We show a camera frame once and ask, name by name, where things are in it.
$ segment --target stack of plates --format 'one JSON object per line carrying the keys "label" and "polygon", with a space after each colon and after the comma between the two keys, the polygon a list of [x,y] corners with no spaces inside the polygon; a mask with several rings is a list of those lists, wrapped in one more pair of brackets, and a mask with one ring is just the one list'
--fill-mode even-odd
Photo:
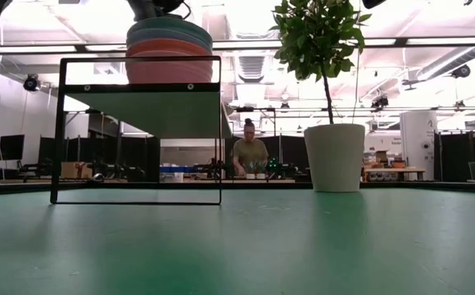
{"label": "stack of plates", "polygon": [[[126,57],[211,56],[212,37],[185,20],[157,17],[141,20],[127,33]],[[131,84],[210,83],[212,61],[127,62]]]}

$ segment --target person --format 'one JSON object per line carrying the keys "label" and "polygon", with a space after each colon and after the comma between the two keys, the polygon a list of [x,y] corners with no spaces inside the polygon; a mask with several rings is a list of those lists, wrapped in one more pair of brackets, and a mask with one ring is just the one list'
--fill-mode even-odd
{"label": "person", "polygon": [[238,176],[245,176],[251,164],[266,165],[269,158],[265,144],[256,139],[256,127],[251,119],[245,119],[245,137],[239,139],[233,147],[233,165]]}

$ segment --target green table surface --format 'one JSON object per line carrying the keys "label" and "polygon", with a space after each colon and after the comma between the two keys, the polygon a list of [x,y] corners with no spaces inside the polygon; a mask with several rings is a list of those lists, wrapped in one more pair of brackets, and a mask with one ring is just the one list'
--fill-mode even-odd
{"label": "green table surface", "polygon": [[[61,192],[62,201],[216,196]],[[475,295],[475,193],[227,190],[213,207],[0,196],[0,294]]]}

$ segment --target olive shirt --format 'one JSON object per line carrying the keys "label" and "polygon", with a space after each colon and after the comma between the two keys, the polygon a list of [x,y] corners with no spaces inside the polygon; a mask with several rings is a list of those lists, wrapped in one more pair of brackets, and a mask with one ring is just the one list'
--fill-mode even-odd
{"label": "olive shirt", "polygon": [[233,156],[239,159],[239,163],[246,169],[251,163],[266,161],[269,157],[265,144],[259,139],[254,139],[251,143],[244,139],[239,139],[234,144]]}

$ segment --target tree trunk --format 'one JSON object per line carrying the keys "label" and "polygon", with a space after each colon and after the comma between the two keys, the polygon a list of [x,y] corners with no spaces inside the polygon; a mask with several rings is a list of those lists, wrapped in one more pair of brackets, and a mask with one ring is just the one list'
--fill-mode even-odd
{"label": "tree trunk", "polygon": [[327,95],[327,111],[328,111],[328,122],[334,124],[334,114],[333,114],[333,98],[330,97],[330,91],[328,90],[328,78],[326,75],[323,75],[323,83],[325,84],[325,95]]}

